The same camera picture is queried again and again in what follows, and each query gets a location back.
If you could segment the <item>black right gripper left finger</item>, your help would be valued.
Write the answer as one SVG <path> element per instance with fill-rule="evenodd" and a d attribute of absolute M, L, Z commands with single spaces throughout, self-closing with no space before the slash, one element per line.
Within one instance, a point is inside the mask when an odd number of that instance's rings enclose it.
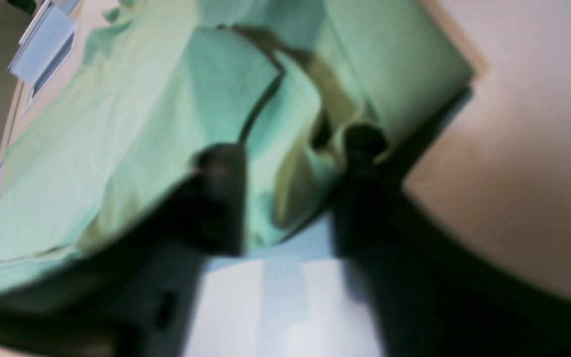
<path fill-rule="evenodd" d="M 0 347 L 51 357 L 179 357 L 211 255 L 243 253 L 247 160 L 217 144 L 111 244 L 0 293 Z"/>

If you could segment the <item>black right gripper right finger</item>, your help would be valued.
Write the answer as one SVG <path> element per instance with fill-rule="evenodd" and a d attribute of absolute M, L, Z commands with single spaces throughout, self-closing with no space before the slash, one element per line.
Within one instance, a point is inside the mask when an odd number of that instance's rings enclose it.
<path fill-rule="evenodd" d="M 571 357 L 571 302 L 498 271 L 453 241 L 374 160 L 367 125 L 347 129 L 333 203 L 335 251 L 371 307 L 384 357 Z"/>

